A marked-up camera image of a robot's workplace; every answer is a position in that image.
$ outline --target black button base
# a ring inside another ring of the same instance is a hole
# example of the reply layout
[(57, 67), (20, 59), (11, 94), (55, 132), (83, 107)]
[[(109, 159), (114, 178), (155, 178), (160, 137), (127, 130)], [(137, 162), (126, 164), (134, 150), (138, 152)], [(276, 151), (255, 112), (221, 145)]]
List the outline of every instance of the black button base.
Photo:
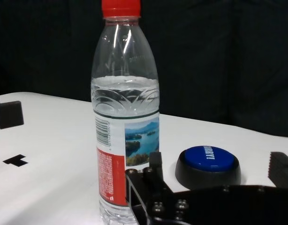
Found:
[(241, 184), (241, 169), (236, 157), (230, 170), (223, 172), (209, 172), (187, 165), (185, 161), (185, 151), (183, 151), (176, 163), (175, 176), (184, 187), (190, 190)]

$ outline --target table surface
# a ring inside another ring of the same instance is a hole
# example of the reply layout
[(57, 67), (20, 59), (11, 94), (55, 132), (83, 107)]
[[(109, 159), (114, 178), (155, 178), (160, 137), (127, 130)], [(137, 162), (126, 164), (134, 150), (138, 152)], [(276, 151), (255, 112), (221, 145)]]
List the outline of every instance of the table surface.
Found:
[[(0, 130), (0, 225), (102, 224), (91, 103), (27, 92), (0, 96), (1, 102), (17, 100), (25, 124)], [(273, 186), (270, 152), (288, 155), (286, 137), (161, 114), (164, 180), (174, 192), (186, 190), (174, 176), (180, 152), (198, 145), (234, 154), (246, 185)], [(28, 164), (3, 163), (19, 154)]]

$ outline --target black curtain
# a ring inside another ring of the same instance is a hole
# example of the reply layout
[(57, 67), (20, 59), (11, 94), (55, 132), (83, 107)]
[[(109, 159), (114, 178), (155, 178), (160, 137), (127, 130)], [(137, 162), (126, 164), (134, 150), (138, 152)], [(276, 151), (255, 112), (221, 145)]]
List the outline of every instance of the black curtain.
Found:
[[(164, 114), (288, 136), (288, 0), (142, 0)], [(90, 101), (99, 0), (0, 0), (0, 94)]]

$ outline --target black mount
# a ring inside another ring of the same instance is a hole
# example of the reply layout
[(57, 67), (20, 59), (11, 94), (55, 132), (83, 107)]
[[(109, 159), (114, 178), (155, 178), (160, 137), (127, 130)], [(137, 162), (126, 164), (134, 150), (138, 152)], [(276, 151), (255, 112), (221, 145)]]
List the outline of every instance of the black mount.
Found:
[(21, 102), (0, 103), (0, 129), (23, 125)]

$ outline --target red label section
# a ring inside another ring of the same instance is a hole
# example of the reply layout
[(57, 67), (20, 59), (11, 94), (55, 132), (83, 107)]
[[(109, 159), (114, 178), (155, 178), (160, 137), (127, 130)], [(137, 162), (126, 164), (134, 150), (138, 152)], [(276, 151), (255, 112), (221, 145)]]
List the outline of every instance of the red label section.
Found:
[(99, 193), (111, 204), (126, 206), (124, 156), (108, 154), (97, 148)]

